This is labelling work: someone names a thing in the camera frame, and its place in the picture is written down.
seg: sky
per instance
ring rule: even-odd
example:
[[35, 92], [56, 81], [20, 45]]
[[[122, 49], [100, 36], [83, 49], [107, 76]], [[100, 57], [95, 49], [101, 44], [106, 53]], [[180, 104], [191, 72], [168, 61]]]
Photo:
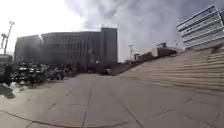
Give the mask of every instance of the sky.
[[223, 10], [223, 0], [0, 0], [0, 34], [14, 21], [8, 51], [16, 38], [58, 31], [118, 28], [119, 60], [145, 53], [156, 44], [182, 47], [176, 26], [210, 5]]

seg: large modern building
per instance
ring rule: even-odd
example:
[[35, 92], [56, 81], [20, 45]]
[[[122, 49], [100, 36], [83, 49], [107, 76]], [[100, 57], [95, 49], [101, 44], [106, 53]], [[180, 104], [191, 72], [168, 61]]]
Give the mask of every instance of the large modern building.
[[118, 61], [115, 28], [102, 28], [101, 31], [46, 33], [41, 35], [40, 40], [42, 45], [39, 55], [42, 56], [41, 61], [44, 63], [79, 64], [86, 69], [96, 63], [113, 65]]
[[35, 59], [41, 61], [41, 38], [38, 35], [17, 38], [14, 57], [15, 60]]
[[177, 26], [186, 49], [202, 50], [224, 43], [221, 13], [211, 6]]

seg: paved plaza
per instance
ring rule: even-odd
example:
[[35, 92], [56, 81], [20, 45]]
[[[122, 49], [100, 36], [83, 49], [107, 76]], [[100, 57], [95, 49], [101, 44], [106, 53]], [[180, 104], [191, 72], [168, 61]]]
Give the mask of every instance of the paved plaza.
[[1, 128], [224, 128], [224, 92], [80, 75], [0, 88]]

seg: concrete steps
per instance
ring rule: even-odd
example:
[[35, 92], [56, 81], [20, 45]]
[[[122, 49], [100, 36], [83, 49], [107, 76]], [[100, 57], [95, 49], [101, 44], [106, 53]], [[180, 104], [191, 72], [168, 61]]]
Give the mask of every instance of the concrete steps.
[[224, 51], [215, 54], [192, 52], [162, 58], [146, 62], [121, 76], [158, 84], [224, 91]]

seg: street lamp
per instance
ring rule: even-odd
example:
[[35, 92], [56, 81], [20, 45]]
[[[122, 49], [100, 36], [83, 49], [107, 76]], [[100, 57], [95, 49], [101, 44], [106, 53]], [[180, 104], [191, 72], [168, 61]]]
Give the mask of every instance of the street lamp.
[[9, 27], [9, 32], [8, 32], [7, 38], [6, 38], [6, 43], [5, 43], [5, 48], [4, 48], [4, 55], [6, 54], [6, 49], [7, 49], [7, 45], [8, 45], [8, 41], [9, 41], [9, 35], [10, 35], [11, 30], [12, 30], [12, 26], [15, 23], [13, 21], [10, 21], [9, 24], [10, 24], [10, 27]]

